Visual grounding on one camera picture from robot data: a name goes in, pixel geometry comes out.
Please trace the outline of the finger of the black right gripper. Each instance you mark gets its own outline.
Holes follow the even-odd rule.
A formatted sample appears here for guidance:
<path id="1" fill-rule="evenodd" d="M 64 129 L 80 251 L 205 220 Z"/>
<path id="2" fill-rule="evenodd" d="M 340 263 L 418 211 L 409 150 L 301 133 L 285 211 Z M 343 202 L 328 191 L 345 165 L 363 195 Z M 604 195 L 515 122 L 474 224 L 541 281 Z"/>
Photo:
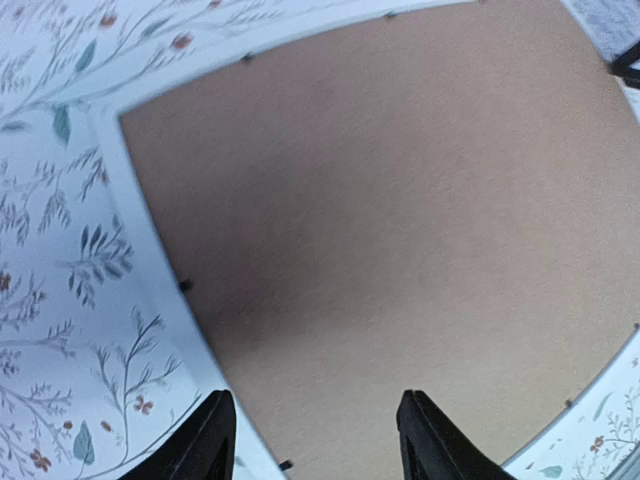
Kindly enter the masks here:
<path id="1" fill-rule="evenodd" d="M 636 42 L 608 64 L 608 71 L 612 76 L 621 79 L 627 87 L 639 88 L 640 72 L 633 67 L 639 62 L 639 58 L 640 42 Z"/>

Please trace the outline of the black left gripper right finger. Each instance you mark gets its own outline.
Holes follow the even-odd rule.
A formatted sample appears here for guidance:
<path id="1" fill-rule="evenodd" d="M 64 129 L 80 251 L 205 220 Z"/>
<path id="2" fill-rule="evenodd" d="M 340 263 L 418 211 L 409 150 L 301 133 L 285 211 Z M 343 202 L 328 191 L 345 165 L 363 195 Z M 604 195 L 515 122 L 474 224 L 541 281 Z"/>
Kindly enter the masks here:
<path id="1" fill-rule="evenodd" d="M 396 424 L 406 479 L 506 480 L 512 477 L 476 448 L 421 390 L 403 393 Z"/>

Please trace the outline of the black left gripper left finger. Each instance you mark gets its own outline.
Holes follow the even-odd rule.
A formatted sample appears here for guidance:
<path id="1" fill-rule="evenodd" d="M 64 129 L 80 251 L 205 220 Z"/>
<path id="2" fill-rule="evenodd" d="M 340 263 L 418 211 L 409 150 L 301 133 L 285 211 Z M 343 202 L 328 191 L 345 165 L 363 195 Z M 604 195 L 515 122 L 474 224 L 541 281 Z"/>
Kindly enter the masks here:
<path id="1" fill-rule="evenodd" d="M 226 480 L 234 470 L 236 411 L 228 390 L 216 390 L 125 480 Z"/>

